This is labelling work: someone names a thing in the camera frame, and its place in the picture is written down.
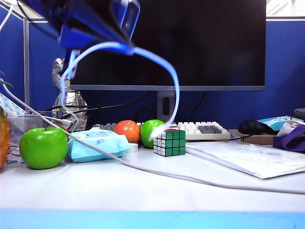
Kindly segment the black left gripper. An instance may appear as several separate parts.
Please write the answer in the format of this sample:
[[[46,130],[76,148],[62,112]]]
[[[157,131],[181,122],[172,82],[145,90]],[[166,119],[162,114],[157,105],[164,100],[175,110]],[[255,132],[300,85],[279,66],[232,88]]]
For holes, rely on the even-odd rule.
[[[137,0],[23,0],[58,31],[64,48],[85,48],[101,42],[134,46],[140,14]]]

